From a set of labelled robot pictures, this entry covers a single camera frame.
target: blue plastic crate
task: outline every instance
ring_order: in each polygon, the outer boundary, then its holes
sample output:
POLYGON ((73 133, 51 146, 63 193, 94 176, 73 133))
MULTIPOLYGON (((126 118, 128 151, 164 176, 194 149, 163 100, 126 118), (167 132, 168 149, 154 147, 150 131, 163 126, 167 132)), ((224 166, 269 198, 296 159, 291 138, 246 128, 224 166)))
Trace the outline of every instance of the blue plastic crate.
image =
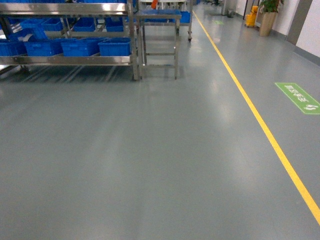
POLYGON ((6 3, 10 3, 10 4, 20 3, 20 0, 6 0, 6 3))
POLYGON ((96 30, 95 21, 92 17, 80 18, 73 27, 75 32, 94 32, 96 30))
POLYGON ((61 43, 65 57, 87 57, 99 52, 98 43, 107 38, 84 38, 80 40, 64 41, 61 43))
POLYGON ((182 11, 181 12, 180 23, 182 23, 182 24, 190 23, 190 12, 187 12, 187 11, 182 11))
POLYGON ((107 17, 105 19, 105 28, 107 32, 123 32, 124 23, 122 17, 107 17))
POLYGON ((22 21, 20 23, 20 26, 23 29, 36 29, 36 28, 42 28, 41 24, 44 23, 46 19, 42 18, 30 18, 22 21))
POLYGON ((61 42, 63 41, 64 39, 26 41, 24 45, 28 56, 53 56, 63 53, 61 47, 61 42))
POLYGON ((64 4, 66 0, 21 0, 21 1, 31 1, 36 4, 64 4))
POLYGON ((15 33, 12 33, 8 36, 10 41, 22 41, 23 38, 29 34, 33 35, 33 30, 31 28, 22 29, 20 31, 17 31, 15 33))
POLYGON ((129 17, 128 17, 128 16, 127 16, 127 17, 125 17, 125 22, 126 22, 126 23, 128 23, 128 22, 129 22, 129 17))
POLYGON ((60 18, 49 18, 41 25, 45 31, 61 31, 64 28, 60 18))
POLYGON ((8 17, 8 20, 9 20, 10 24, 18 24, 18 23, 20 23, 20 19, 19 18, 8 17))
POLYGON ((0 40, 0 56, 17 56, 26 53, 27 50, 22 41, 0 40))
POLYGON ((32 29, 32 33, 37 40, 45 40, 48 37, 45 34, 45 30, 42 26, 42 23, 45 22, 46 19, 27 19, 20 23, 20 26, 23 29, 32 29))
POLYGON ((125 1, 124 3, 126 3, 126 0, 84 0, 84 3, 86 4, 118 4, 118 3, 122 3, 120 1, 125 1))
POLYGON ((131 44, 129 37, 113 37, 100 42, 101 56, 129 56, 131 54, 131 44))

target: yellow mop bucket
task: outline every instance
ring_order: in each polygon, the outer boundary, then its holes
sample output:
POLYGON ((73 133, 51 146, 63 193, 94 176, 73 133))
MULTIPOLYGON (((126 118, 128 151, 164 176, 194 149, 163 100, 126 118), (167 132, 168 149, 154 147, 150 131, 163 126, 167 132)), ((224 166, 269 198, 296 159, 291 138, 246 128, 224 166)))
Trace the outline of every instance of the yellow mop bucket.
POLYGON ((258 6, 252 6, 251 13, 246 15, 245 25, 247 27, 254 27, 258 12, 258 6))

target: white wall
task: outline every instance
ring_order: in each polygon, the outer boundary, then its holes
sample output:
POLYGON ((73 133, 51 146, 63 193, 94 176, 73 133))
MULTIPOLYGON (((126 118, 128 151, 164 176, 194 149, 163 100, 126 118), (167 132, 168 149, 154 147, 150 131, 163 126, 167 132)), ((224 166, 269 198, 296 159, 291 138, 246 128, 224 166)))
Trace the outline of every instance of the white wall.
POLYGON ((276 16, 272 29, 287 36, 298 4, 299 0, 284 0, 284 5, 279 6, 279 13, 276 16))
POLYGON ((246 8, 246 1, 247 0, 237 0, 236 9, 235 9, 235 12, 237 14, 240 14, 241 16, 244 15, 245 8, 246 8))
MULTIPOLYGON (((237 0, 236 12, 240 15, 244 14, 247 0, 237 0)), ((284 5, 279 7, 279 13, 276 16, 272 29, 283 34, 288 35, 291 23, 294 19, 299 0, 284 0, 284 5)))
POLYGON ((296 46, 320 58, 320 0, 313 0, 296 46))

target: green leaves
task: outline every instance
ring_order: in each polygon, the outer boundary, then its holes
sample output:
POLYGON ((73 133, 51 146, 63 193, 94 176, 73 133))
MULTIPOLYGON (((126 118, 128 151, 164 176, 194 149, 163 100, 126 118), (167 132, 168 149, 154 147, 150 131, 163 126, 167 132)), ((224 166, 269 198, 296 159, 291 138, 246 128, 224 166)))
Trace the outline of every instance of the green leaves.
POLYGON ((260 12, 277 13, 279 3, 284 4, 284 2, 285 0, 262 0, 260 3, 260 12))

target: green floor sign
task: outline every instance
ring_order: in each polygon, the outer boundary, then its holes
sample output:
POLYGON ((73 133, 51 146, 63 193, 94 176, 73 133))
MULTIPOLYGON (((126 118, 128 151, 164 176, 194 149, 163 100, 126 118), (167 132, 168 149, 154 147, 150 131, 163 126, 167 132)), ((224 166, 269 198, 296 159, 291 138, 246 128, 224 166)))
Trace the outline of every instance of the green floor sign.
POLYGON ((276 82, 275 84, 304 114, 320 115, 320 103, 296 83, 276 82))
POLYGON ((215 23, 215 24, 218 24, 218 25, 223 25, 223 24, 224 24, 223 21, 218 21, 218 20, 215 20, 214 23, 215 23))

